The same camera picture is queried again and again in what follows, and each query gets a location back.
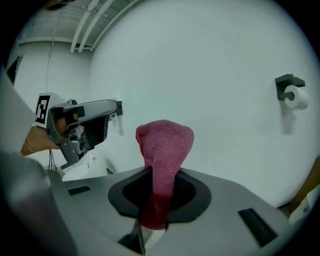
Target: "pink towel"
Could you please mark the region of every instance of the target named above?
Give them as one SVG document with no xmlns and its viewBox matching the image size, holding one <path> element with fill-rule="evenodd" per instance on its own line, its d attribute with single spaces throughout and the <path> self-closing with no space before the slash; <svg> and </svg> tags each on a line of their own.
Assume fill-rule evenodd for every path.
<svg viewBox="0 0 320 256">
<path fill-rule="evenodd" d="M 192 148 L 194 132 L 187 126 L 158 120 L 139 126 L 135 138 L 144 166 L 153 169 L 152 194 L 148 206 L 140 211 L 139 221 L 143 227 L 164 230 L 171 211 L 175 176 Z"/>
</svg>

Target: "black slot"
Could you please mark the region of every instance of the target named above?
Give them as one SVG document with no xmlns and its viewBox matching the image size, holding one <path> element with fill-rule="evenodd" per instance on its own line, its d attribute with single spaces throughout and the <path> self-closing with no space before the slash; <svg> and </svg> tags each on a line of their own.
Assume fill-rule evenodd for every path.
<svg viewBox="0 0 320 256">
<path fill-rule="evenodd" d="M 277 234 L 268 226 L 267 223 L 252 209 L 238 211 L 238 214 L 247 225 L 254 238 L 261 247 L 270 243 L 277 237 Z"/>
<path fill-rule="evenodd" d="M 142 231 L 138 220 L 134 224 L 133 231 L 130 234 L 125 235 L 118 241 L 119 244 L 129 248 L 130 250 L 145 255 L 146 250 L 142 238 Z"/>
<path fill-rule="evenodd" d="M 142 177 L 133 179 L 123 188 L 122 193 L 126 199 L 139 209 L 146 207 L 152 193 L 152 171 Z"/>
<path fill-rule="evenodd" d="M 83 193 L 83 192 L 86 192 L 89 190 L 90 190 L 90 188 L 88 186 L 80 186 L 80 187 L 68 189 L 68 192 L 69 192 L 70 196 L 73 196 L 73 195 L 80 194 L 80 193 Z"/>
</svg>

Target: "white pipe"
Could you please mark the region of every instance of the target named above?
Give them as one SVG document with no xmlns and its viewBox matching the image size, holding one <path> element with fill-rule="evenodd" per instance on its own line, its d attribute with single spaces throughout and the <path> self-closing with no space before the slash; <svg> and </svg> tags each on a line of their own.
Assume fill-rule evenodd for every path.
<svg viewBox="0 0 320 256">
<path fill-rule="evenodd" d="M 83 16 L 78 24 L 78 27 L 76 28 L 75 34 L 73 36 L 73 40 L 72 40 L 72 44 L 71 44 L 71 48 L 70 48 L 70 53 L 73 53 L 75 51 L 75 47 L 76 47 L 79 35 L 81 33 L 81 30 L 84 27 L 84 25 L 87 21 L 87 18 L 90 15 L 90 12 L 96 7 L 96 5 L 98 3 L 99 3 L 99 0 L 92 0 L 89 3 L 88 7 L 86 8 L 85 13 L 83 14 Z"/>
<path fill-rule="evenodd" d="M 85 43 L 92 31 L 92 29 L 94 28 L 94 26 L 96 25 L 97 21 L 100 19 L 101 15 L 105 13 L 105 11 L 111 6 L 111 4 L 114 2 L 115 0 L 107 0 L 102 6 L 101 8 L 98 10 L 98 12 L 96 13 L 96 15 L 94 16 L 93 20 L 91 21 L 90 25 L 88 26 L 88 28 L 86 29 L 86 32 L 82 38 L 80 47 L 78 52 L 81 53 L 82 50 L 84 49 Z"/>
<path fill-rule="evenodd" d="M 91 47 L 90 51 L 92 52 L 94 48 L 96 47 L 97 43 L 99 40 L 102 38 L 104 33 L 110 28 L 110 26 L 126 11 L 128 10 L 131 6 L 133 6 L 135 3 L 139 2 L 140 0 L 134 0 L 131 3 L 129 3 L 126 7 L 124 7 L 109 23 L 108 25 L 104 28 L 104 30 L 100 33 L 98 38 L 95 40 L 93 46 Z"/>
</svg>

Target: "toilet paper holder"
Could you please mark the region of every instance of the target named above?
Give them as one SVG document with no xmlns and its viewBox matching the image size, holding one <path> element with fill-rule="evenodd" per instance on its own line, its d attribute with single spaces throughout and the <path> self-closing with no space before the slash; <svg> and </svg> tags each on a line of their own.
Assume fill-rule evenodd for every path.
<svg viewBox="0 0 320 256">
<path fill-rule="evenodd" d="M 296 77 L 294 74 L 285 74 L 275 79 L 276 94 L 279 101 L 284 101 L 285 98 L 293 100 L 295 95 L 292 92 L 286 92 L 288 86 L 305 87 L 306 82 Z"/>
</svg>

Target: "white cable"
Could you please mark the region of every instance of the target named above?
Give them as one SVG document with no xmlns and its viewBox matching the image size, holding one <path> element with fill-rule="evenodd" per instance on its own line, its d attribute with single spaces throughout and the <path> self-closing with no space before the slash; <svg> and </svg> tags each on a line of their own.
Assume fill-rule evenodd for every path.
<svg viewBox="0 0 320 256">
<path fill-rule="evenodd" d="M 134 0 L 132 2 L 130 2 L 126 7 L 124 7 L 109 23 L 108 25 L 104 28 L 104 30 L 100 33 L 100 35 L 98 36 L 98 38 L 95 40 L 93 46 L 91 47 L 90 51 L 92 52 L 94 50 L 94 48 L 96 47 L 97 43 L 99 42 L 99 40 L 102 38 L 102 36 L 104 35 L 104 33 L 108 30 L 108 28 L 110 28 L 110 26 L 126 11 L 128 10 L 131 6 L 133 6 L 135 3 L 139 2 L 140 0 Z"/>
<path fill-rule="evenodd" d="M 52 54 L 52 49 L 54 47 L 54 41 L 55 41 L 55 35 L 56 35 L 56 30 L 57 30 L 57 27 L 59 25 L 59 21 L 60 21 L 60 16 L 62 14 L 62 11 L 63 9 L 61 9 L 60 11 L 60 14 L 58 16 L 58 21 L 54 27 L 54 30 L 53 30 L 53 35 L 52 35 L 52 41 L 51 41 L 51 49 L 50 49 L 50 53 L 49 53 L 49 59 L 48 59 L 48 64 L 46 66 L 46 77 L 45 77 L 45 92 L 47 93 L 48 92 L 48 73 L 49 73 L 49 64 L 50 64 L 50 59 L 51 59 L 51 54 Z"/>
</svg>

